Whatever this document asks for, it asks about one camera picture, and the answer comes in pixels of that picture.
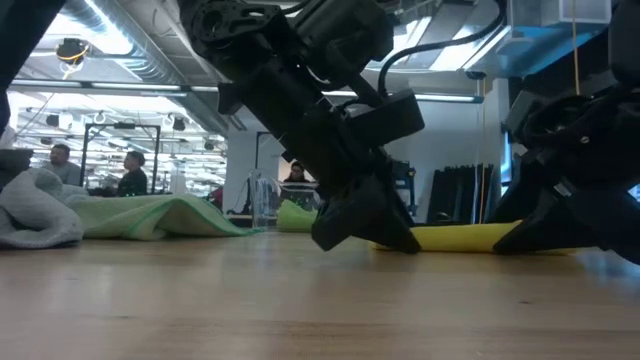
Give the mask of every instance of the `green cloth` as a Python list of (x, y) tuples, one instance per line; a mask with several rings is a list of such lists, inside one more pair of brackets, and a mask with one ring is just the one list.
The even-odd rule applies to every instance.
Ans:
[(85, 238), (158, 240), (167, 235), (230, 237), (255, 233), (233, 225), (209, 202), (192, 195), (83, 198), (68, 204)]
[(307, 211), (292, 201), (284, 200), (278, 210), (278, 231), (310, 233), (317, 215), (317, 211)]

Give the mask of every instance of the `gray cloth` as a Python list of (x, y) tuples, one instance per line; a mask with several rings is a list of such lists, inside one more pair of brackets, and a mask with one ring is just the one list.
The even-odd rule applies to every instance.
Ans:
[(0, 247), (45, 249), (75, 245), (84, 235), (80, 217), (65, 203), (87, 195), (54, 173), (29, 169), (0, 193)]
[(68, 162), (61, 166), (54, 166), (51, 163), (47, 163), (42, 168), (58, 175), (65, 185), (80, 186), (80, 166), (76, 164)]

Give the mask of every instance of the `white wall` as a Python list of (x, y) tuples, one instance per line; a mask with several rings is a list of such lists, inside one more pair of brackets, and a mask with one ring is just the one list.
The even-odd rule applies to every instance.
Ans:
[[(245, 183), (255, 168), (255, 131), (230, 132), (227, 150), (227, 175), (224, 184), (223, 211), (241, 211), (247, 198)], [(279, 159), (284, 148), (270, 134), (260, 136), (258, 168), (267, 176), (278, 178)]]
[(506, 80), (496, 80), (484, 103), (421, 102), (425, 128), (386, 146), (395, 159), (409, 161), (416, 169), (418, 219), (425, 219), (435, 170), (480, 162), (500, 166), (500, 122), (509, 110)]

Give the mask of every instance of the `wooden table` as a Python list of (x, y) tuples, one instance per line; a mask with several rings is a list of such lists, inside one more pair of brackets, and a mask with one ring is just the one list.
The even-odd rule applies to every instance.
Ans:
[(277, 234), (0, 252), (0, 356), (637, 360), (640, 268)]

